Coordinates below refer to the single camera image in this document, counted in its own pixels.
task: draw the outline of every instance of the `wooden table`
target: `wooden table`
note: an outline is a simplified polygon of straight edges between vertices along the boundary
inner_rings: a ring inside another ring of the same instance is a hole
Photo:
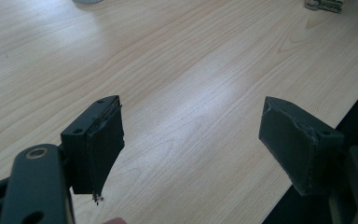
[[[77,223],[261,222],[290,185],[257,137],[265,96],[331,126],[358,98],[358,0],[303,4],[0,0],[0,179],[119,94],[126,146],[99,206],[74,197]]]

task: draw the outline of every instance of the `black bracket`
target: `black bracket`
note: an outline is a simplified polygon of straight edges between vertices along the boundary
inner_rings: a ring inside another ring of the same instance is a hole
[[[328,219],[333,223],[358,223],[358,146],[354,145],[358,142],[354,140],[357,137],[352,136],[351,130],[335,130],[290,102],[272,97],[265,100],[260,140],[301,196],[309,201],[328,203]],[[293,213],[296,205],[290,206],[292,212],[284,213]],[[296,221],[283,220],[280,216],[278,220],[281,223],[329,223],[309,216]],[[276,221],[268,216],[265,223]]]

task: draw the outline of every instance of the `hole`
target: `hole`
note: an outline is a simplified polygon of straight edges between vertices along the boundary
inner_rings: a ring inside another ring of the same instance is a hole
[[[43,213],[42,212],[34,212],[31,215],[29,215],[28,217],[26,217],[23,221],[22,224],[36,224],[39,223],[43,218]]]
[[[29,151],[25,156],[28,159],[33,160],[33,159],[38,159],[38,158],[41,158],[41,157],[45,156],[46,153],[48,153],[47,148],[39,147],[39,148],[35,148],[35,149]]]
[[[73,133],[81,133],[81,132],[83,132],[83,129],[76,129],[73,131]]]

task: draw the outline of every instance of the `black metal arm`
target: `black metal arm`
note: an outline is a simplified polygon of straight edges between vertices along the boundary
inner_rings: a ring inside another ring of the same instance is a hole
[[[358,110],[358,103],[353,108]],[[297,105],[266,98],[259,138],[306,199],[306,205],[293,199],[289,189],[288,209],[278,206],[266,224],[358,223],[358,130],[353,131],[358,115],[353,113],[358,112],[350,112],[335,130]],[[308,210],[300,211],[303,217],[294,214],[298,202]],[[329,217],[319,218],[326,212]]]
[[[118,96],[92,104],[61,134],[62,144],[29,147],[0,181],[0,223],[75,223],[74,194],[101,198],[104,182],[124,147]]]

